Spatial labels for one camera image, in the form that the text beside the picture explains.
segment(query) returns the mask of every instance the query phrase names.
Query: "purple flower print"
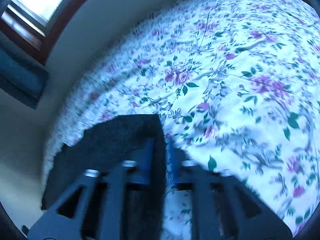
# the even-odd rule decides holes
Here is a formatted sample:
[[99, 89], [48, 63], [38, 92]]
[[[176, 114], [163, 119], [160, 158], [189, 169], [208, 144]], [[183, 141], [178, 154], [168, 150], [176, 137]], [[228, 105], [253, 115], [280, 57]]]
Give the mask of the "purple flower print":
[[171, 137], [171, 132], [168, 132], [168, 133], [165, 134], [165, 139], [166, 140], [169, 139], [170, 137]]
[[301, 197], [305, 192], [305, 189], [303, 186], [298, 186], [294, 189], [293, 191], [293, 197], [297, 198], [297, 197]]
[[259, 4], [254, 4], [252, 7], [255, 9], [262, 9], [262, 10], [269, 10], [270, 9], [270, 7], [268, 7], [266, 5], [260, 6]]
[[266, 34], [266, 41], [267, 42], [277, 42], [278, 38], [273, 34]]
[[167, 75], [165, 76], [164, 80], [166, 82], [171, 82], [173, 80], [173, 71], [170, 71], [169, 73], [167, 73]]
[[150, 61], [148, 59], [139, 59], [135, 61], [135, 64], [138, 66], [138, 68], [141, 68], [142, 65], [148, 64]]
[[167, 70], [164, 80], [166, 82], [174, 80], [176, 85], [183, 85], [191, 78], [192, 73], [193, 71], [186, 71], [185, 69], [182, 71], [178, 69], [172, 69], [170, 71]]
[[219, 129], [217, 127], [214, 127], [213, 125], [210, 125], [204, 131], [204, 137], [205, 138], [214, 137], [217, 132], [219, 132]]
[[316, 74], [314, 74], [313, 72], [309, 72], [309, 76], [312, 79], [319, 79], [319, 77]]
[[91, 100], [97, 100], [99, 98], [99, 94], [98, 93], [90, 93], [90, 99]]
[[209, 103], [204, 102], [204, 103], [197, 105], [197, 108], [203, 109], [203, 110], [208, 110], [210, 108], [210, 105], [209, 105]]
[[162, 34], [164, 34], [164, 30], [163, 29], [154, 29], [152, 31], [152, 36], [153, 37], [159, 37], [161, 36]]
[[252, 35], [252, 37], [257, 40], [262, 38], [262, 34], [259, 33], [258, 31], [250, 32], [250, 35]]
[[258, 78], [254, 78], [252, 79], [251, 84], [255, 87], [252, 90], [256, 91], [258, 94], [269, 92], [270, 82], [270, 78], [265, 75], [261, 75]]
[[217, 29], [218, 25], [215, 23], [209, 23], [207, 25], [207, 31], [208, 32], [214, 32]]
[[234, 59], [235, 57], [236, 57], [236, 55], [233, 53], [226, 54], [226, 59]]
[[305, 63], [305, 62], [306, 62], [303, 58], [300, 58], [300, 57], [298, 57], [297, 60], [298, 60], [300, 63]]
[[262, 5], [260, 8], [261, 8], [262, 10], [269, 10], [269, 9], [270, 9], [270, 7], [268, 7], [268, 6], [266, 6], [266, 5]]
[[197, 29], [205, 31], [207, 29], [208, 24], [205, 22], [198, 22]]
[[306, 25], [302, 20], [299, 20], [299, 19], [298, 19], [298, 22], [299, 22], [300, 24], [302, 24], [302, 25]]
[[204, 132], [204, 137], [209, 138], [210, 135], [212, 133], [212, 125], [210, 125], [209, 127], [207, 127], [207, 129]]
[[131, 94], [137, 97], [139, 95], [139, 90], [137, 88], [132, 89]]
[[276, 97], [284, 99], [284, 95], [289, 96], [289, 90], [284, 88], [285, 84], [280, 81], [273, 81], [271, 91]]
[[236, 16], [236, 18], [242, 19], [244, 16], [245, 16], [245, 14], [244, 14], [244, 13], [241, 13], [241, 14], [238, 14], [238, 15]]
[[212, 10], [212, 6], [209, 6], [209, 5], [206, 5], [206, 6], [204, 6], [203, 7], [203, 9], [205, 10], [205, 11], [210, 11], [210, 10]]
[[313, 46], [313, 48], [315, 49], [316, 52], [320, 53], [320, 46], [315, 45]]
[[102, 113], [102, 116], [100, 117], [101, 122], [109, 121], [113, 118], [111, 112], [109, 110], [106, 110]]
[[183, 85], [187, 82], [192, 76], [192, 71], [176, 71], [175, 83], [176, 85]]
[[289, 161], [287, 162], [288, 171], [289, 172], [295, 172], [295, 173], [304, 173], [303, 168], [300, 164], [299, 158], [296, 156], [292, 156], [289, 158]]

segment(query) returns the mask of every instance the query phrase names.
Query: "bed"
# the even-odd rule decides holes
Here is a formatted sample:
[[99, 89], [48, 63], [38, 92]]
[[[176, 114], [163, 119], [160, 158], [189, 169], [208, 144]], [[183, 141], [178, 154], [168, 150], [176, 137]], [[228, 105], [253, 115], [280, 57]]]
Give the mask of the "bed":
[[[103, 50], [66, 99], [44, 155], [118, 115], [158, 114], [165, 139], [236, 175], [296, 235], [320, 200], [320, 26], [301, 0], [179, 0]], [[164, 239], [190, 239], [189, 192], [167, 167]]]

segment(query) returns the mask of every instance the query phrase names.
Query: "white bedspread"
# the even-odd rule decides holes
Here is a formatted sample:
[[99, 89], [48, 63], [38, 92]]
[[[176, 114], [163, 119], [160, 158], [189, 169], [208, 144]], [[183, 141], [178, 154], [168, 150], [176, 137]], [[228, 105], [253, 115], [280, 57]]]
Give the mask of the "white bedspread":
[[[319, 202], [319, 34], [301, 0], [168, 5], [75, 85], [46, 144], [44, 181], [62, 144], [85, 129], [158, 113], [166, 138], [237, 175], [295, 235]], [[167, 174], [163, 237], [190, 239], [190, 195], [171, 188], [170, 165]]]

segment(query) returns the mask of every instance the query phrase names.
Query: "dark fabric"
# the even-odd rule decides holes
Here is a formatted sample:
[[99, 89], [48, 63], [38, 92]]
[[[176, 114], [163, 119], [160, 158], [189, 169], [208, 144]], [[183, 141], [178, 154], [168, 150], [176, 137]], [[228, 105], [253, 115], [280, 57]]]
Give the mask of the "dark fabric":
[[0, 47], [0, 88], [35, 109], [46, 87], [48, 73]]
[[108, 171], [134, 150], [142, 149], [148, 137], [154, 138], [151, 187], [130, 193], [129, 239], [159, 239], [165, 191], [165, 142], [158, 115], [127, 115], [98, 124], [84, 132], [73, 147], [63, 146], [54, 159], [42, 199], [48, 209], [86, 169]]

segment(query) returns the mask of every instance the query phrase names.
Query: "green leaf print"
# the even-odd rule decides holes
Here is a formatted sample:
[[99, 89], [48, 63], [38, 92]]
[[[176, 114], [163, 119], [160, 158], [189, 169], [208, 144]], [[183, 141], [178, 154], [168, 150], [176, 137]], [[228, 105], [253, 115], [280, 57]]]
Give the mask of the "green leaf print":
[[253, 76], [253, 74], [252, 74], [251, 72], [249, 72], [249, 71], [241, 71], [241, 73], [242, 73], [245, 77], [247, 77], [247, 78]]
[[256, 111], [255, 109], [253, 110], [251, 107], [246, 108], [244, 106], [242, 108], [240, 108], [239, 110], [242, 112], [242, 114], [248, 114], [251, 116], [253, 116], [253, 113]]
[[222, 34], [223, 34], [223, 32], [216, 32], [215, 36], [220, 38], [220, 37], [222, 37]]
[[289, 207], [287, 210], [287, 215], [292, 217], [295, 212], [296, 212], [296, 210], [294, 207]]
[[184, 116], [183, 119], [186, 120], [186, 122], [192, 122], [191, 116]]
[[242, 165], [243, 165], [243, 167], [244, 167], [245, 170], [247, 170], [247, 168], [248, 168], [249, 170], [251, 170], [251, 164], [250, 164], [250, 163], [242, 162]]
[[188, 83], [186, 83], [186, 85], [187, 85], [188, 87], [190, 87], [190, 88], [197, 88], [197, 87], [199, 87], [198, 85], [194, 84], [193, 82], [188, 82]]
[[261, 116], [258, 116], [257, 118], [256, 118], [256, 123], [260, 123], [261, 122]]
[[287, 127], [286, 129], [283, 129], [283, 132], [284, 132], [284, 136], [287, 138], [287, 140], [290, 141], [291, 132], [290, 132], [289, 128]]
[[184, 208], [184, 209], [181, 210], [181, 215], [182, 214], [190, 214], [190, 212], [191, 212], [191, 209], [185, 209]]
[[183, 86], [182, 92], [184, 95], [186, 95], [186, 93], [188, 92], [188, 88], [186, 86]]
[[248, 101], [250, 101], [251, 99], [253, 99], [254, 98], [254, 96], [249, 96], [249, 97], [247, 97], [245, 100], [244, 100], [244, 102], [248, 102]]
[[310, 176], [309, 176], [309, 179], [312, 179], [312, 180], [313, 180], [313, 179], [315, 179], [315, 178], [316, 178], [316, 175], [315, 175], [314, 173], [311, 173]]
[[259, 72], [263, 72], [263, 68], [259, 64], [257, 64], [256, 67], [259, 70]]
[[301, 224], [301, 223], [302, 223], [302, 221], [303, 221], [303, 217], [302, 217], [302, 216], [298, 216], [298, 217], [296, 217], [296, 225]]
[[245, 50], [246, 50], [245, 48], [239, 47], [239, 48], [236, 48], [235, 52], [239, 54], [239, 53], [241, 53], [242, 51], [245, 51]]
[[297, 113], [290, 112], [290, 117], [288, 119], [288, 125], [290, 125], [294, 129], [299, 129], [300, 127], [296, 121], [298, 119], [298, 117], [299, 117], [299, 115]]
[[142, 71], [141, 71], [141, 76], [146, 76], [146, 71], [147, 71], [147, 69], [146, 68], [144, 68], [144, 69], [142, 69]]
[[251, 67], [251, 68], [250, 68], [250, 71], [252, 72], [253, 75], [257, 72], [254, 67]]
[[304, 219], [308, 218], [309, 215], [310, 215], [310, 208], [304, 214]]
[[210, 159], [208, 161], [208, 169], [209, 171], [213, 171], [217, 167], [216, 160], [210, 156]]
[[249, 96], [249, 97], [247, 97], [247, 98], [244, 100], [244, 102], [248, 102], [248, 101], [250, 101], [250, 100], [252, 100], [252, 99], [253, 99], [254, 104], [256, 105], [256, 104], [257, 104], [257, 101], [258, 101], [257, 96]]

